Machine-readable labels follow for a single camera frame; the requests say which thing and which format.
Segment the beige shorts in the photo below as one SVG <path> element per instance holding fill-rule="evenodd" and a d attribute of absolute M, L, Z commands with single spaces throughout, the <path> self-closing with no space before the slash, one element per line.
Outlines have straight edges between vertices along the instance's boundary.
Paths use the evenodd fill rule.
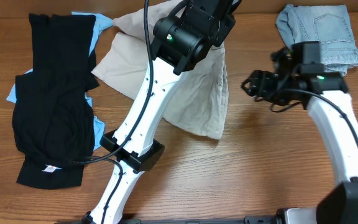
<path fill-rule="evenodd" d="M 140 9 L 114 18 L 112 24 L 120 31 L 92 73 L 111 88 L 135 99 L 149 63 L 144 12 Z M 211 47 L 206 58 L 185 72 L 185 76 L 169 100 L 163 118 L 189 133 L 221 139 L 229 96 L 225 47 Z"/>

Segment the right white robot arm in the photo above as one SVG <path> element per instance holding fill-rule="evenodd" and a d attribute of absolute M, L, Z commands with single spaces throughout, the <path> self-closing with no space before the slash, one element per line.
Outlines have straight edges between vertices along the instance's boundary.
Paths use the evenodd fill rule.
<path fill-rule="evenodd" d="M 274 71 L 254 70 L 241 88 L 254 101 L 307 110 L 323 139 L 336 182 L 315 207 L 281 208 L 272 223 L 358 223 L 358 122 L 347 84 L 325 72 L 318 41 L 300 42 L 271 54 Z"/>

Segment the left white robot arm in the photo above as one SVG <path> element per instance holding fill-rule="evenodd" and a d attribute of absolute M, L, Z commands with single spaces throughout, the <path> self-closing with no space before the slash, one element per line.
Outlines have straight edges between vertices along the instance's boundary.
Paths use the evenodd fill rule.
<path fill-rule="evenodd" d="M 140 176 L 153 168 L 164 152 L 154 139 L 170 98 L 188 72 L 219 46 L 234 27 L 232 13 L 240 1 L 181 1 L 149 31 L 149 4 L 143 21 L 148 65 L 142 86 L 121 126 L 102 136 L 109 154 L 89 163 L 114 164 L 112 176 L 97 206 L 82 223 L 119 223 L 124 206 Z"/>

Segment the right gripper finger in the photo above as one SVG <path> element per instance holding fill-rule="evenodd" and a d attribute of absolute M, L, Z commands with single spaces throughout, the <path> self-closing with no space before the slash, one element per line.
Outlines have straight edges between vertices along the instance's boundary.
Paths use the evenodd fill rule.
<path fill-rule="evenodd" d="M 255 78 L 257 78 L 259 76 L 259 71 L 258 70 L 254 70 L 248 78 L 246 78 L 243 82 L 242 82 L 242 86 L 246 86 L 248 83 L 252 83 L 253 80 Z"/>
<path fill-rule="evenodd" d="M 255 87 L 252 81 L 243 81 L 241 89 L 250 97 L 255 98 Z"/>

